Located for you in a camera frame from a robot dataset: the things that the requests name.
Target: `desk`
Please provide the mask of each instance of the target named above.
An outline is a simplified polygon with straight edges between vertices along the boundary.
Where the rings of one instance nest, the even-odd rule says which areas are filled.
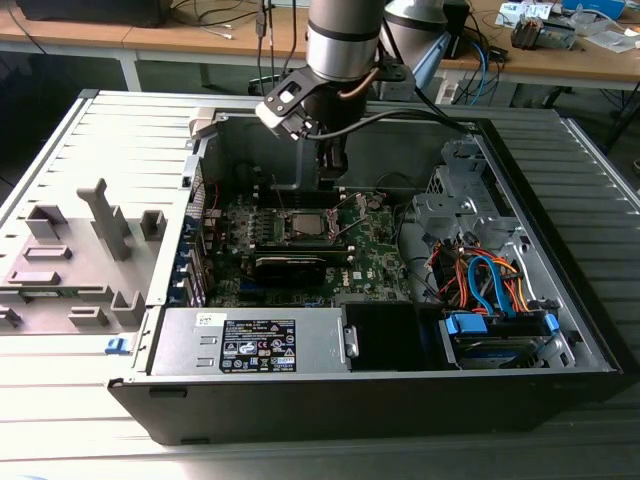
[[[571,51],[513,48],[512,30],[494,25],[502,3],[502,0],[472,0],[480,31],[492,45],[509,51],[501,82],[632,90],[640,80],[640,53],[636,50],[616,54],[582,37],[578,37]],[[620,21],[640,23],[640,13],[627,9]],[[478,60],[469,52],[456,60],[443,60],[440,68],[464,79],[478,68]]]
[[[578,39],[572,51],[513,49],[510,45],[510,29],[496,28],[493,25],[496,15],[491,11],[499,8],[501,3],[501,0],[473,0],[481,31],[493,39],[492,44],[509,50],[509,60],[501,74],[501,82],[631,90],[640,79],[640,53],[629,51],[615,54],[582,38]],[[218,8],[227,4],[231,6],[235,2],[200,0],[199,8],[204,11],[211,5]],[[254,5],[248,3],[234,10],[234,13],[248,12],[253,8]],[[234,30],[231,33],[235,39],[226,40],[200,28],[180,25],[174,21],[159,29],[70,22],[30,22],[17,7],[14,6],[13,11],[18,21],[47,53],[119,60],[127,87],[131,91],[141,91],[136,70],[138,60],[251,66],[256,64],[257,40],[253,17],[232,22]],[[229,15],[228,12],[221,12],[209,18],[218,21],[232,16],[234,15]],[[637,20],[640,23],[640,14],[625,13],[621,20]],[[292,67],[304,64],[306,23],[307,10],[300,9],[298,49],[291,63]],[[292,42],[290,9],[274,10],[274,31],[275,63],[281,66]],[[39,53],[6,11],[0,12],[0,51],[2,50]],[[263,53],[264,64],[267,65],[268,41],[265,42]],[[441,93],[445,91],[445,87],[457,87],[459,82],[473,75],[477,68],[478,61],[472,53],[456,60],[444,60],[437,74],[445,80]],[[446,96],[440,95],[443,103],[450,102],[451,90],[449,89]]]

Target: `barcode sticker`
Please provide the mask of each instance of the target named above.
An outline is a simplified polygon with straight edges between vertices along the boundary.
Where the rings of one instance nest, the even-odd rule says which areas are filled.
[[[226,319],[226,313],[198,313],[196,314],[196,327],[221,327]]]

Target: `grooved aluminum table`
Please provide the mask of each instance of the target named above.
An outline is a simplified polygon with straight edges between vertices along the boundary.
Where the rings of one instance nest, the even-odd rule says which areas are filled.
[[[224,109],[231,101],[256,102],[117,92],[78,99],[0,209],[0,274],[28,234],[23,218],[29,204],[55,199],[63,213],[87,213],[73,193],[79,182],[104,177],[110,182],[107,197],[127,216],[151,208],[170,216],[189,152],[190,114],[195,107]],[[447,112],[493,121],[640,355],[638,197],[580,129],[552,111]],[[605,404],[565,412],[524,434],[163,447],[104,387],[113,369],[122,371],[131,362],[104,356],[108,338],[0,337],[0,460],[6,461],[0,474],[48,480],[640,477],[640,387]]]

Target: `motherboard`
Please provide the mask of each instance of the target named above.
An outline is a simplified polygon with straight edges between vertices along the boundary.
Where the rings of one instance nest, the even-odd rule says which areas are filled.
[[[239,196],[212,213],[210,307],[409,299],[394,209],[384,195],[255,197]]]

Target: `warning label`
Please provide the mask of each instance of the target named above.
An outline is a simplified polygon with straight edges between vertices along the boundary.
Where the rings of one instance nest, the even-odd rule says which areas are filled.
[[[295,320],[226,320],[220,370],[223,373],[296,371]]]

